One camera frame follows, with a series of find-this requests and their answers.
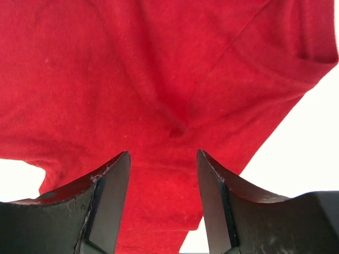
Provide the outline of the red t shirt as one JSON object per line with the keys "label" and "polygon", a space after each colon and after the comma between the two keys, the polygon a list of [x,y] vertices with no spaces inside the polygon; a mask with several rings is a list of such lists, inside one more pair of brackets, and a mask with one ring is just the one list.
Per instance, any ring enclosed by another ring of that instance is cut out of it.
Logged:
{"label": "red t shirt", "polygon": [[333,1],[1,1],[1,158],[45,193],[130,152],[117,253],[178,253],[197,151],[240,174],[337,63]]}

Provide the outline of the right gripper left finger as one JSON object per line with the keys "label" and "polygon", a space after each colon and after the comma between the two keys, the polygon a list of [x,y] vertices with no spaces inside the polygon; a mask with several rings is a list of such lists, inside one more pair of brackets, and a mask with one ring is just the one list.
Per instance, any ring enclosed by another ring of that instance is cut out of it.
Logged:
{"label": "right gripper left finger", "polygon": [[38,198],[1,203],[1,253],[115,253],[130,167],[122,152]]}

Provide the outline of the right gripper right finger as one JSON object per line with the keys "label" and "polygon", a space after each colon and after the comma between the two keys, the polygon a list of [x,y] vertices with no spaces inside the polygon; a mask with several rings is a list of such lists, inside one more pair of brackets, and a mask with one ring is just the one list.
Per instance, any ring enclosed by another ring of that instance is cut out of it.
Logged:
{"label": "right gripper right finger", "polygon": [[197,171],[210,253],[338,253],[337,191],[281,196],[204,150]]}

